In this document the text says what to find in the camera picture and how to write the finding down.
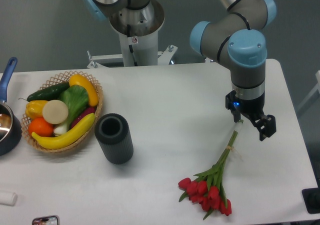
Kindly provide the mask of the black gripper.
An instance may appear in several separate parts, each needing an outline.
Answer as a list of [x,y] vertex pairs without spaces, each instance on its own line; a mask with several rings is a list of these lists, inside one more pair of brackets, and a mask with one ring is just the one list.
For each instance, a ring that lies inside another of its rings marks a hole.
[[225,96],[225,108],[230,110],[235,123],[241,120],[241,115],[248,118],[259,132],[259,140],[270,138],[276,132],[276,118],[273,115],[265,115],[263,107],[265,93],[255,99],[245,100],[236,97],[233,90]]

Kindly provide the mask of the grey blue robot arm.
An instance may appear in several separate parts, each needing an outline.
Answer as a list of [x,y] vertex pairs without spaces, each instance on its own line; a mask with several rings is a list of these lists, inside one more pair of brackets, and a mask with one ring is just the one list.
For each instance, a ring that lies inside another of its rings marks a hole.
[[[261,30],[277,14],[274,0],[220,0],[227,16],[197,23],[189,37],[194,51],[230,71],[232,91],[225,106],[235,122],[246,117],[260,140],[276,132],[276,119],[264,114],[267,48]],[[158,65],[158,32],[165,21],[156,0],[83,0],[98,20],[118,33],[126,67]]]

